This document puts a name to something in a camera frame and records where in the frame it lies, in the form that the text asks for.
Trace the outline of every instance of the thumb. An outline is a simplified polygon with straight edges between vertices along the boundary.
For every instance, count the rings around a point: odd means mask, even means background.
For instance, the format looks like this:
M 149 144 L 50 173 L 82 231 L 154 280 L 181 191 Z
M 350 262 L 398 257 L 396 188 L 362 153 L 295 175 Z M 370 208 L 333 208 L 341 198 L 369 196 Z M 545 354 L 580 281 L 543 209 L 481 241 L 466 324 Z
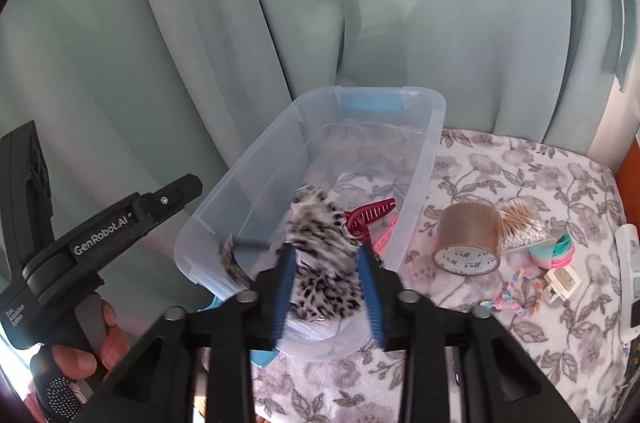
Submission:
M 38 405 L 38 400 L 34 393 L 27 393 L 27 396 L 24 398 L 24 404 L 37 423 L 47 423 L 47 420 L 44 419 L 42 415 L 42 410 L 40 409 L 40 405 Z
M 94 374 L 97 369 L 95 356 L 79 349 L 52 345 L 51 355 L 62 374 L 70 379 L 85 379 Z

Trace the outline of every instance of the teal curtain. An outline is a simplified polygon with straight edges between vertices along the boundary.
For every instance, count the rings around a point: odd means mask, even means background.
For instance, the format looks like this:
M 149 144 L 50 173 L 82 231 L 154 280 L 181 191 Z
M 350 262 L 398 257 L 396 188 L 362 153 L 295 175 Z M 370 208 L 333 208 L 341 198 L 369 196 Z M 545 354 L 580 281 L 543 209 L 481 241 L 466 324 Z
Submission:
M 425 86 L 449 127 L 586 152 L 636 28 L 635 0 L 9 0 L 0 134 L 36 120 L 58 236 L 187 172 L 209 191 L 318 86 Z M 210 301 L 173 263 L 193 207 L 103 272 L 132 334 Z

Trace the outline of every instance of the packing tape roll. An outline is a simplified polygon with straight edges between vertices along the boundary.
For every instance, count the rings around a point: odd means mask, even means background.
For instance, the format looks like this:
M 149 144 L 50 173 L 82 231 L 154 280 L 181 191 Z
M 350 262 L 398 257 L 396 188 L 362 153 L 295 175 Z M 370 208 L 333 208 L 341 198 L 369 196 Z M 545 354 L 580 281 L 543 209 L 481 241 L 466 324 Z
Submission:
M 456 275 L 484 275 L 500 266 L 502 219 L 482 203 L 456 203 L 440 215 L 431 254 L 440 268 Z

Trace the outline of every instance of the leopard print fabric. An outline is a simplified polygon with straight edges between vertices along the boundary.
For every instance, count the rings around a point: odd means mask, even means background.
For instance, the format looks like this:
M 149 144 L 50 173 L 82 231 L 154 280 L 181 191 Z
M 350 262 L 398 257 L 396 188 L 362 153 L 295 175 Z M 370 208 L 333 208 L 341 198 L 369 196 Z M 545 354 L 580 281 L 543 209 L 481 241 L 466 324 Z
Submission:
M 302 185 L 285 222 L 286 242 L 296 249 L 298 274 L 290 311 L 300 320 L 346 318 L 362 307 L 357 260 L 360 244 L 347 231 L 344 211 L 326 192 Z

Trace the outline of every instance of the rope toy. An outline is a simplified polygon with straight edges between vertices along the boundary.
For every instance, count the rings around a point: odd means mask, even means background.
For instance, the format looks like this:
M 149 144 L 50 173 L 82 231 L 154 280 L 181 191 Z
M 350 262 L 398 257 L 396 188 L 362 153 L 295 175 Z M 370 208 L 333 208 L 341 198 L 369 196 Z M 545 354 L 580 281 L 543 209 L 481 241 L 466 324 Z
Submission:
M 536 290 L 536 303 L 529 308 L 522 307 L 520 303 L 513 298 L 516 286 L 523 278 L 529 279 L 533 288 Z M 481 302 L 480 305 L 487 309 L 494 308 L 497 311 L 509 309 L 514 311 L 514 313 L 519 317 L 530 318 L 540 311 L 543 289 L 544 284 L 542 280 L 539 279 L 532 270 L 527 268 L 518 268 L 516 272 L 513 273 L 513 276 L 503 293 L 498 294 L 494 300 L 485 300 L 484 302 Z

